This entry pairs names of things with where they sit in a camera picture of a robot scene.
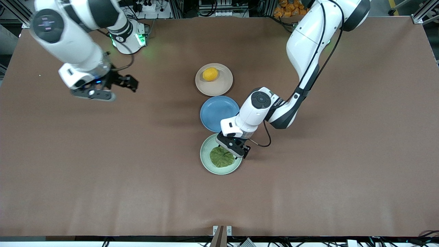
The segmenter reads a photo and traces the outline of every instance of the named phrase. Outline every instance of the table surface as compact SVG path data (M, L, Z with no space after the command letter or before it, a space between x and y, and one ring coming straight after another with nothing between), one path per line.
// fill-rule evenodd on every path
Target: table surface
M93 32L116 66L129 56ZM77 99L23 31L0 88L0 235L417 236L439 228L439 70L421 25L368 18L340 44L286 130L232 174L201 164L212 133L194 77L228 66L226 94L287 98L298 83L270 19L159 20L123 71L137 93ZM326 59L332 46L324 51ZM260 128L254 139L264 143Z

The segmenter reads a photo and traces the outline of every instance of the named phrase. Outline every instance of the plate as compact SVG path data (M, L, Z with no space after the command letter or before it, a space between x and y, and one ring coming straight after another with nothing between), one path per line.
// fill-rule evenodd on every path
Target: plate
M210 172L216 175L226 175L235 171L241 164L242 158L236 159L230 166L226 167L216 167L210 160L210 152L212 149L218 146L215 139L218 134L213 134L203 142L200 150L200 158L203 166Z
M213 67L218 70L218 76L213 81L203 79L203 71ZM198 90L207 96L218 96L225 94L232 87L233 75L229 68L220 63L209 63L201 67L195 76L195 85Z
M203 125L210 131L221 131L221 120L236 116L239 112L238 104L227 96L215 96L204 102L200 111Z

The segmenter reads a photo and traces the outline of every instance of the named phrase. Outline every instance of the blue plate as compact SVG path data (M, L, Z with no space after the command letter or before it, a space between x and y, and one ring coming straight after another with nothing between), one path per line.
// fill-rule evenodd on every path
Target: blue plate
M221 132L221 120L236 116L239 112L238 104L227 96L215 96L201 107L200 118L203 125L210 131Z

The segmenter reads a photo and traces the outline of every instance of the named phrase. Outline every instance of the robotic arm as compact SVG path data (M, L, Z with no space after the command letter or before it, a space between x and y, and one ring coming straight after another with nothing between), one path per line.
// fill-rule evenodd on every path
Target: robotic arm
M113 84L133 92L138 82L121 76L107 54L87 34L107 28L113 44L124 54L146 45L145 25L129 20L116 0L36 0L31 34L54 57L65 64L58 73L78 98L114 101Z
M266 87L254 89L239 113L221 120L216 142L238 158L250 150L245 142L265 120L276 129L285 129L294 121L297 110L308 96L319 73L318 58L342 23L344 31L354 30L366 19L369 0L302 0L311 7L287 42L288 58L299 75L299 85L284 101Z

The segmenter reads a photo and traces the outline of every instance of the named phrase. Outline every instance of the yellow lemon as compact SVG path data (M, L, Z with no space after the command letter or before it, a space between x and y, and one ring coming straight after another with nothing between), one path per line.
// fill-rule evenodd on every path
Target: yellow lemon
M213 81L218 76L218 70L216 68L210 67L203 71L203 79L206 81Z

